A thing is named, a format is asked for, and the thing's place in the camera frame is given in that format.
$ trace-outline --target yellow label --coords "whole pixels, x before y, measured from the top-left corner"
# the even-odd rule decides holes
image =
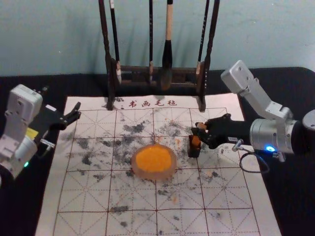
[[[31,129],[31,128],[28,128],[26,131],[26,135],[32,140],[35,139],[37,134],[38,134],[38,132],[36,130]]]

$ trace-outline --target cable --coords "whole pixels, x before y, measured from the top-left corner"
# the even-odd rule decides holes
[[[242,171],[247,172],[247,173],[257,173],[257,174],[266,174],[266,173],[268,173],[268,172],[270,171],[270,168],[269,168],[267,162],[266,162],[264,159],[262,159],[261,156],[259,156],[259,155],[256,154],[255,152],[249,151],[249,150],[247,150],[247,149],[245,149],[245,148],[243,148],[243,147],[240,148],[239,150],[247,151],[246,153],[244,153],[244,154],[241,156],[241,159],[240,159],[240,168],[241,168]],[[249,155],[254,155],[254,156],[257,158],[257,161],[258,161],[258,162],[260,161],[262,164],[264,164],[264,166],[265,166],[267,169],[266,169],[265,171],[249,171],[249,170],[245,170],[245,169],[243,168],[243,165],[242,165],[242,160],[243,160],[246,156],[249,156]]]

